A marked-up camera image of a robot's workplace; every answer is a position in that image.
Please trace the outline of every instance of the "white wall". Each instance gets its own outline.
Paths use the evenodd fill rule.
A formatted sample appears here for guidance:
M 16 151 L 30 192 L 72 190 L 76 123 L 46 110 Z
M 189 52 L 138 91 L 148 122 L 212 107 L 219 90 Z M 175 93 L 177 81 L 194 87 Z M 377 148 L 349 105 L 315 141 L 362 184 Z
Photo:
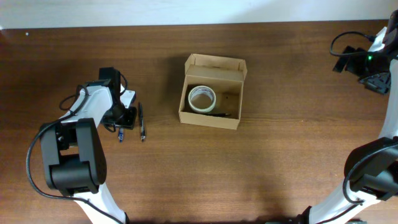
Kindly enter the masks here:
M 0 0 L 10 28 L 387 19 L 398 0 Z

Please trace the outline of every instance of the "roll of tape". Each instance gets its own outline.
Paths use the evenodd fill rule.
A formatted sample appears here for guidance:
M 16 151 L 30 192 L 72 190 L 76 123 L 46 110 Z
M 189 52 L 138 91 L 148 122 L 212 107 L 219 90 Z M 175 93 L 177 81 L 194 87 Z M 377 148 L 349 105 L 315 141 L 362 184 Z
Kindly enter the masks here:
M 211 100 L 211 105 L 207 108 L 198 108 L 197 106 L 195 106 L 192 101 L 198 95 L 208 96 Z M 200 114 L 209 113 L 216 106 L 216 93 L 214 93 L 214 91 L 208 86 L 204 86 L 204 85 L 196 86 L 189 92 L 188 102 L 189 102 L 189 106 L 191 107 L 191 109 L 194 112 L 200 113 Z

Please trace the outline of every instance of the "brown tabletop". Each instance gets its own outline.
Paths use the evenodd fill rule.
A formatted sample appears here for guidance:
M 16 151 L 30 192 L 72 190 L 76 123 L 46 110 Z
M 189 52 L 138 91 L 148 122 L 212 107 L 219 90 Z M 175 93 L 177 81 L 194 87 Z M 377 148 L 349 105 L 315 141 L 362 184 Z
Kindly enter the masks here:
M 74 202 L 43 198 L 25 172 L 40 125 L 60 100 L 113 66 L 144 107 L 139 129 L 98 128 L 106 183 L 131 220 L 221 222 L 295 217 L 343 180 L 348 154 L 377 138 L 388 96 L 331 69 L 337 34 L 376 34 L 387 21 L 2 30 L 0 36 L 0 222 L 89 223 Z M 368 48 L 360 37 L 336 44 Z M 237 131 L 180 124 L 184 62 L 191 53 L 243 58 L 248 66 Z M 39 144 L 32 174 L 46 192 Z M 398 200 L 358 218 L 395 223 Z

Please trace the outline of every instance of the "open cardboard box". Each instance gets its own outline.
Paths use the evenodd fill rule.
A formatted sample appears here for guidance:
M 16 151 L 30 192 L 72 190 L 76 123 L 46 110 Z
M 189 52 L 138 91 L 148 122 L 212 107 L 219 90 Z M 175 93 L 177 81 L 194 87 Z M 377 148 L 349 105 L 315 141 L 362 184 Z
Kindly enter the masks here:
M 242 59 L 191 54 L 185 62 L 180 122 L 216 128 L 237 129 L 241 120 L 243 83 L 248 70 Z M 211 113 L 229 113 L 221 118 L 194 113 L 188 104 L 188 94 L 198 85 L 210 87 L 216 93 L 216 106 Z

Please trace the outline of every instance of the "blue pen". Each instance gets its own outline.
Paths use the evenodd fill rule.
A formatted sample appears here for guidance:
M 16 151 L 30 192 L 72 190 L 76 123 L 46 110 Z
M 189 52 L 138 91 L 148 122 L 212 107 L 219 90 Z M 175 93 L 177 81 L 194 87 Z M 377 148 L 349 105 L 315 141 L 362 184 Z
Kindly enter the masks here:
M 123 128 L 119 128 L 118 139 L 120 143 L 123 142 L 123 136 L 124 136 L 123 132 L 124 132 Z

